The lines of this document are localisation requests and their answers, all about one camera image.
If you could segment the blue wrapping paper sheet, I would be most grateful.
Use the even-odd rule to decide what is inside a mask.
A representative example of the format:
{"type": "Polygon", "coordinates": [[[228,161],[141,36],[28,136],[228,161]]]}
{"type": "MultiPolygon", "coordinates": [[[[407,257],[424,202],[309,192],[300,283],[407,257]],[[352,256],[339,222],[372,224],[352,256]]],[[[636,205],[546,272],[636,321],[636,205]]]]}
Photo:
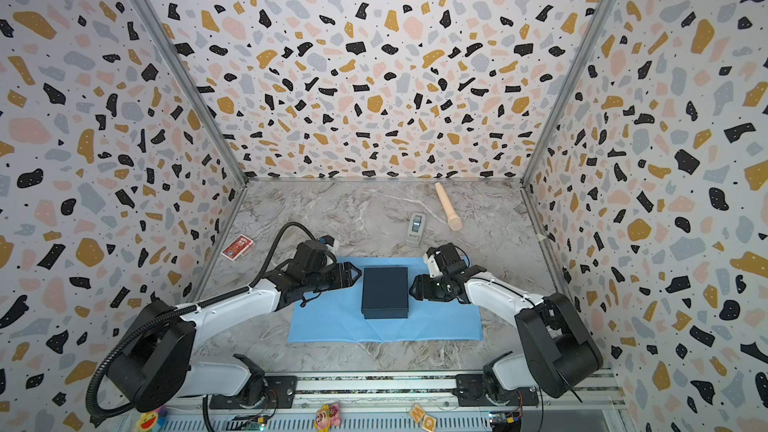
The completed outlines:
{"type": "Polygon", "coordinates": [[[305,307],[295,306],[289,343],[406,341],[480,341],[481,314],[474,305],[409,300],[405,319],[367,320],[361,311],[363,285],[322,294],[305,307]]]}

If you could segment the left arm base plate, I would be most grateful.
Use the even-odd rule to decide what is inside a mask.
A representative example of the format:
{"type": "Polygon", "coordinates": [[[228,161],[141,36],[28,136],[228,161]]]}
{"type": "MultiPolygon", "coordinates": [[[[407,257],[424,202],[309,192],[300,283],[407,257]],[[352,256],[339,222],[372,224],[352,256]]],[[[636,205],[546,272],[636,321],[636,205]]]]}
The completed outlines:
{"type": "Polygon", "coordinates": [[[235,396],[214,395],[212,410],[274,411],[290,409],[297,389],[297,376],[271,375],[250,379],[235,396]]]}

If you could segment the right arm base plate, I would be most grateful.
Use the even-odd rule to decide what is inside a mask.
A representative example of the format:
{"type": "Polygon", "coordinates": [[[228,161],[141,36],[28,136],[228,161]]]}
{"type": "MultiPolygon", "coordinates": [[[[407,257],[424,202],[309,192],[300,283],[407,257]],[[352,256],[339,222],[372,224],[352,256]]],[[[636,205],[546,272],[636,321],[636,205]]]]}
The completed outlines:
{"type": "Polygon", "coordinates": [[[455,381],[452,394],[462,407],[538,406],[540,402],[536,388],[507,390],[489,374],[458,374],[455,381]]]}

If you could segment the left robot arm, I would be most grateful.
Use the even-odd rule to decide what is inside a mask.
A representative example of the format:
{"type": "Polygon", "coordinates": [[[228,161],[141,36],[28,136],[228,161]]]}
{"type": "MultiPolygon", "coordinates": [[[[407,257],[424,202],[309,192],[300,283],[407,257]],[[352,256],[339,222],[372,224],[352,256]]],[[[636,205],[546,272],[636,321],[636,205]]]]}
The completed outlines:
{"type": "Polygon", "coordinates": [[[86,393],[87,409],[94,417],[109,418],[197,396],[254,406],[268,385],[260,366],[243,354],[215,360],[196,359],[194,352],[240,323],[350,288],[362,275],[352,263],[339,261],[332,237],[323,236],[300,243],[292,258],[249,285],[181,306],[154,301],[97,367],[86,393]]]}

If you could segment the dark navy gift box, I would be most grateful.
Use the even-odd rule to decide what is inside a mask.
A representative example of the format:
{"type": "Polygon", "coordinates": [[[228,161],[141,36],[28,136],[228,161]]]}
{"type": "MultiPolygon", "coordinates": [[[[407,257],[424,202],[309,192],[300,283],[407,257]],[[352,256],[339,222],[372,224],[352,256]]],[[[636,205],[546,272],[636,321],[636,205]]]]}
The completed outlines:
{"type": "Polygon", "coordinates": [[[409,275],[406,267],[372,267],[363,271],[361,312],[366,320],[407,319],[409,275]]]}

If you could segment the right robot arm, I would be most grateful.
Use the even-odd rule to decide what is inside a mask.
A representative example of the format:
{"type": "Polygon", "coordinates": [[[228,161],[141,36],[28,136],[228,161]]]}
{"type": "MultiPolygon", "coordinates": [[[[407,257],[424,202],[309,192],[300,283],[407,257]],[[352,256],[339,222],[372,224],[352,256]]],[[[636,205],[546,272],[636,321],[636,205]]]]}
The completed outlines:
{"type": "Polygon", "coordinates": [[[603,367],[601,352],[566,295],[542,296],[507,284],[471,265],[452,243],[429,248],[424,262],[428,272],[414,279],[411,297],[483,308],[514,326],[522,346],[521,353],[486,364],[477,385],[459,387],[459,398],[502,405],[525,389],[559,398],[603,367]]]}

